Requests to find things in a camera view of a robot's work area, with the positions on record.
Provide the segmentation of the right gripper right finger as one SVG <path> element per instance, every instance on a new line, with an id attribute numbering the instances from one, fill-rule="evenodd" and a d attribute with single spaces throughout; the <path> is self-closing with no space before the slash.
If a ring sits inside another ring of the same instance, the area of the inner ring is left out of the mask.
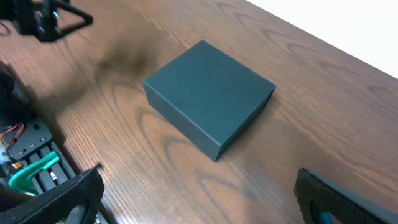
<path id="1" fill-rule="evenodd" d="M 397 223 L 397 213 L 308 168 L 293 188 L 305 223 Z"/>

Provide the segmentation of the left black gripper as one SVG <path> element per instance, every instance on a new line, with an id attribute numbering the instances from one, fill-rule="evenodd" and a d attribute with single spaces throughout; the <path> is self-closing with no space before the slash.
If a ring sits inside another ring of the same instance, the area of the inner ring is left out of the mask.
<path id="1" fill-rule="evenodd" d="M 79 23 L 60 29 L 57 25 L 57 9 L 63 9 L 82 18 Z M 20 35 L 36 37 L 40 42 L 55 42 L 78 29 L 92 25 L 93 16 L 71 6 L 65 1 L 12 0 L 12 24 Z"/>

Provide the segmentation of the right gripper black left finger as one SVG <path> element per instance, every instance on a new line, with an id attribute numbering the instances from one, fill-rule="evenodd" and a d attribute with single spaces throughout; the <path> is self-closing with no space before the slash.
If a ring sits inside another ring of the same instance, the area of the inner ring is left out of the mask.
<path id="1" fill-rule="evenodd" d="M 94 167 L 38 196 L 1 190 L 1 223 L 94 224 L 104 193 L 103 166 Z"/>

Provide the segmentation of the dark green box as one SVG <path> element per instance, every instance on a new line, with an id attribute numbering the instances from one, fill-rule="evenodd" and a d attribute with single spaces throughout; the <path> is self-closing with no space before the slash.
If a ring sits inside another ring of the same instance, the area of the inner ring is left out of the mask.
<path id="1" fill-rule="evenodd" d="M 143 82 L 148 103 L 217 161 L 276 85 L 202 40 Z"/>

